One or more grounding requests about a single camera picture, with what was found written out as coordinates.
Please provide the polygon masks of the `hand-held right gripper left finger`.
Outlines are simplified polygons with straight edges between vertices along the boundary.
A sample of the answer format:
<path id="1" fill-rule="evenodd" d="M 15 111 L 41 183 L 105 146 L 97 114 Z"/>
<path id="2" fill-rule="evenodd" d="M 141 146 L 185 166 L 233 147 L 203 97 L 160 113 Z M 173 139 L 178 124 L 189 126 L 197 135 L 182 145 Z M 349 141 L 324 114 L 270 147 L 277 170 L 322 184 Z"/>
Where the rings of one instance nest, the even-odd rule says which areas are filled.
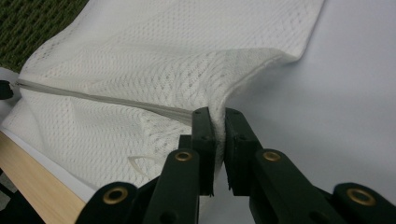
<path id="1" fill-rule="evenodd" d="M 213 194 L 216 137 L 206 107 L 192 112 L 191 134 L 164 164 L 143 224 L 197 224 L 201 196 Z"/>

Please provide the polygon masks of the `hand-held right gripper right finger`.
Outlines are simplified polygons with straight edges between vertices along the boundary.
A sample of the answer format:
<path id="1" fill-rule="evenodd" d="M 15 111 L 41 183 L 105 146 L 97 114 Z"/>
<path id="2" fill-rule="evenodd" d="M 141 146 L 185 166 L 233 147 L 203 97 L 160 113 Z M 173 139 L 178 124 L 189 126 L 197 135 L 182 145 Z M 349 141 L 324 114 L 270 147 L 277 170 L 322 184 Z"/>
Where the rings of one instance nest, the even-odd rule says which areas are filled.
<path id="1" fill-rule="evenodd" d="M 228 108 L 224 163 L 256 224 L 340 224 L 340 216 L 282 152 L 262 147 L 245 116 Z"/>

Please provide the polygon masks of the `green woven basket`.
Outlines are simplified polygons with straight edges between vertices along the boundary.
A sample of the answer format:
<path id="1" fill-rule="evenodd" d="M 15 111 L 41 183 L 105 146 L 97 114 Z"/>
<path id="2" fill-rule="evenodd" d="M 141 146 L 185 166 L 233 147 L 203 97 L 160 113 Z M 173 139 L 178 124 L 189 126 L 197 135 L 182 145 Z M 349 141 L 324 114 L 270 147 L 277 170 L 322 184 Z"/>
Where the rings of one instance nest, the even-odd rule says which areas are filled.
<path id="1" fill-rule="evenodd" d="M 67 27 L 89 0 L 0 0 L 0 67 L 19 73 L 28 58 Z"/>

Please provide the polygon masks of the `white board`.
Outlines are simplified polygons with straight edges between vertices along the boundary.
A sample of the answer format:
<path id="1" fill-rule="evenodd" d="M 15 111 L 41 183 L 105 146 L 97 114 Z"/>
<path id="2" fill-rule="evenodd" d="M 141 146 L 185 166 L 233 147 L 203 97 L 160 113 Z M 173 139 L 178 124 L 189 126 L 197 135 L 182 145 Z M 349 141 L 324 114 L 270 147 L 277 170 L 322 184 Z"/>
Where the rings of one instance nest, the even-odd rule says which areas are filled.
<path id="1" fill-rule="evenodd" d="M 268 67 L 226 101 L 213 194 L 197 224 L 256 224 L 224 163 L 226 110 L 241 112 L 265 149 L 284 153 L 340 224 L 396 224 L 396 0 L 323 0 L 300 59 Z M 0 131 L 84 203 L 74 224 L 143 224 L 161 172 L 142 186 L 96 187 L 7 130 Z"/>

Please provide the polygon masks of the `white mesh laundry bag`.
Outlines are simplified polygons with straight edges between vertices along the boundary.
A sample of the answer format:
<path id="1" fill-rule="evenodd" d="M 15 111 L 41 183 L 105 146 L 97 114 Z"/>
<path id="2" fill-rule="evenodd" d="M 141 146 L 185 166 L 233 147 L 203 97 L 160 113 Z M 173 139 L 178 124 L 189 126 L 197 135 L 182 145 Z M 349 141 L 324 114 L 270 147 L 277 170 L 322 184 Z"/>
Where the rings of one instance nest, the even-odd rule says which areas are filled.
<path id="1" fill-rule="evenodd" d="M 27 60 L 7 130 L 101 187 L 162 170 L 191 114 L 301 58 L 323 0 L 90 0 Z"/>

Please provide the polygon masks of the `light wooden table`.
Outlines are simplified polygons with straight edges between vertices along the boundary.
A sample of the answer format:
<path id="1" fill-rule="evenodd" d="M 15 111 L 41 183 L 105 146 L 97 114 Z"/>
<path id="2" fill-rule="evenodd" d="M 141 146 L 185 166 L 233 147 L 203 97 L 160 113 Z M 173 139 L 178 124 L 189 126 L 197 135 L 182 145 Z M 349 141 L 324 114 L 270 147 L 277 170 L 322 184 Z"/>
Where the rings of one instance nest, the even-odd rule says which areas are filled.
<path id="1" fill-rule="evenodd" d="M 0 131 L 0 168 L 46 224 L 74 224 L 85 203 Z"/>

